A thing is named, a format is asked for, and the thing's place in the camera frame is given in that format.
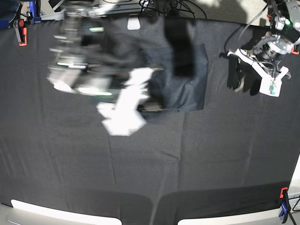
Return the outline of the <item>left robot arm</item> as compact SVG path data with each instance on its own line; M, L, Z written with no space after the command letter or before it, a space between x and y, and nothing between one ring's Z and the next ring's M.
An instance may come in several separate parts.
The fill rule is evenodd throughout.
M288 54L299 54L300 6L295 0L269 0L265 9L270 29L251 49L229 50L234 71L232 89L239 92L244 88L246 74L257 76L257 92L279 97L282 80L291 77L289 68L280 66Z

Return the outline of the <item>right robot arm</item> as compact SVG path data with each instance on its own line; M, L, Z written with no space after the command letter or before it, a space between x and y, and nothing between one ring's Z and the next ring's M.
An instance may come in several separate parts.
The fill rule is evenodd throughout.
M155 69L138 41L118 30L91 0L68 0L48 81L56 90L94 97L109 135L130 136L146 125Z

